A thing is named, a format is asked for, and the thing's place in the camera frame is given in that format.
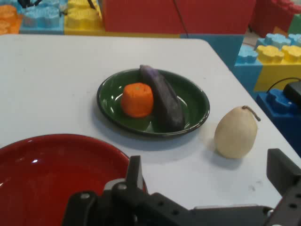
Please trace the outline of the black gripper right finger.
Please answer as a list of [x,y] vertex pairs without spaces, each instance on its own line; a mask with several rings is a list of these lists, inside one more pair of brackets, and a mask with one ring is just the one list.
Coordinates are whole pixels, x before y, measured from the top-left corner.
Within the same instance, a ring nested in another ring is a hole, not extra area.
[[301,224],[301,169],[280,149],[269,149],[267,178],[281,195],[281,200],[264,224],[299,226]]

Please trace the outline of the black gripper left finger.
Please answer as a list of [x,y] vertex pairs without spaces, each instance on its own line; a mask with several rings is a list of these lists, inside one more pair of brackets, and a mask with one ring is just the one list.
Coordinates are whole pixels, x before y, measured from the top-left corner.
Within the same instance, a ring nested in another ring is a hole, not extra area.
[[73,194],[63,226],[134,226],[135,209],[148,195],[143,191],[141,157],[131,156],[126,177],[113,180],[98,196],[93,191]]

